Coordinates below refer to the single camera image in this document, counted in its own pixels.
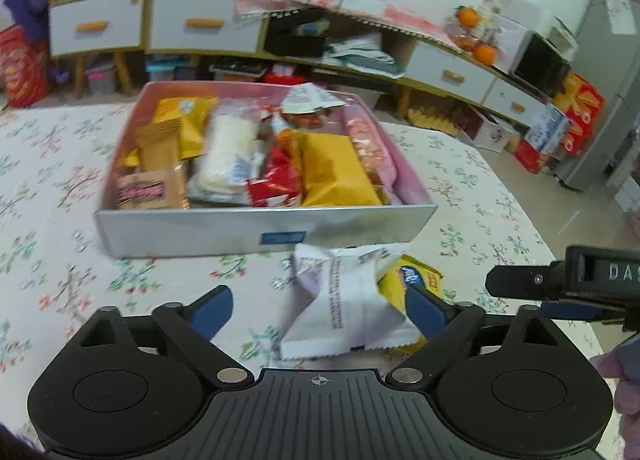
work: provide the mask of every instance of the human hand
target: human hand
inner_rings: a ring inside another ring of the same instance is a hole
[[[640,384],[625,379],[614,351],[591,358],[591,364],[605,379],[619,379],[613,404],[622,415],[620,436],[625,441],[624,457],[640,460]]]

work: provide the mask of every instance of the brown snack package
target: brown snack package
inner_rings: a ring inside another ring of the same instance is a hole
[[[142,171],[173,169],[180,162],[180,119],[148,124],[136,130]]]
[[[118,204],[124,210],[187,209],[184,170],[145,171],[118,179]]]

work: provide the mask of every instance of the table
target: table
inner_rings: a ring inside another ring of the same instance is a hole
[[[267,366],[378,367],[384,374],[398,364],[393,351],[281,360],[279,340],[300,311],[288,252],[180,260],[107,256],[92,213],[131,108],[42,108],[0,117],[0,422],[35,442],[26,413],[31,385],[98,307],[149,313],[168,301],[187,304],[222,283],[233,291],[234,315],[214,342],[254,374]],[[444,275],[447,300],[516,312],[518,302],[488,295],[487,272],[496,264],[548,265],[554,256],[513,195],[474,148],[439,132],[384,127],[440,205],[408,252]],[[591,326],[559,325],[585,355],[601,352]],[[599,448],[610,460],[622,458],[617,422],[614,416]]]

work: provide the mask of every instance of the tiled floor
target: tiled floor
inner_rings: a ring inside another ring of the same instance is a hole
[[[107,97],[85,95],[76,100],[71,94],[57,94],[41,101],[39,107],[61,104],[117,103],[131,98],[119,94]],[[400,122],[386,111],[376,116],[385,122]],[[513,193],[540,232],[556,258],[562,259],[571,244],[620,249],[640,249],[640,241],[626,223],[623,213],[604,184],[585,193],[562,188],[555,178],[527,172],[511,153],[480,150],[496,175]],[[600,344],[610,349],[622,339],[617,326],[594,325]]]

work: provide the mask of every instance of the blue label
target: blue label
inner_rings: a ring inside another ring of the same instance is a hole
[[[424,284],[424,280],[420,275],[420,272],[415,270],[412,266],[403,265],[400,267],[400,274],[402,274],[402,281],[405,286],[413,286],[418,288],[423,288],[426,290],[426,285]]]
[[[293,233],[262,233],[261,245],[301,244],[305,241],[306,231]]]

